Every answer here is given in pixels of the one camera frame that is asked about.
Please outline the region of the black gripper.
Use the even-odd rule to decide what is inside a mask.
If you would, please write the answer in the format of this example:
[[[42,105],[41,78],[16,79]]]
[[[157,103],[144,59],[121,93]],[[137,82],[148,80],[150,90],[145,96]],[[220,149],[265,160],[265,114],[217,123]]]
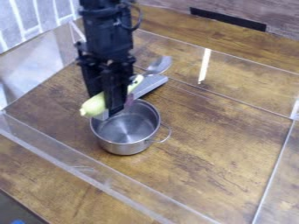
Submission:
[[[104,92],[108,115],[113,116],[124,108],[132,82],[136,58],[130,50],[136,28],[129,14],[82,14],[81,17],[85,41],[76,47],[82,80],[89,97]]]

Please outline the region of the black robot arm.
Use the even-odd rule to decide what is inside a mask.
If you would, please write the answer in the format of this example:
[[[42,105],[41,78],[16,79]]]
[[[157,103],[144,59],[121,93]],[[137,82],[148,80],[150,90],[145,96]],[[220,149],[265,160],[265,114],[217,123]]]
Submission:
[[[78,0],[85,42],[77,42],[77,64],[88,96],[104,95],[108,115],[125,105],[133,76],[130,8],[126,0]]]

